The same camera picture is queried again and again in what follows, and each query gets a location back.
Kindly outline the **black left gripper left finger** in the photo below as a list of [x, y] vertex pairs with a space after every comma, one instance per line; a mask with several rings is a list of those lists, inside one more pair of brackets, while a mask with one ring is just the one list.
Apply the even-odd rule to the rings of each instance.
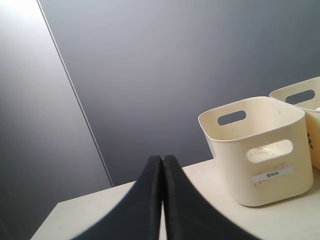
[[149, 157], [141, 175], [119, 203], [74, 240], [157, 240], [162, 213], [163, 162]]

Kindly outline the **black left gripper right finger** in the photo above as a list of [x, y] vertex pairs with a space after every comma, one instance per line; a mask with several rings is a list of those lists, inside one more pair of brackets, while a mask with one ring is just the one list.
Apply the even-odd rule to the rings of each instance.
[[191, 183], [177, 158], [163, 160], [166, 193], [164, 216], [168, 240], [251, 240], [245, 231], [217, 211]]

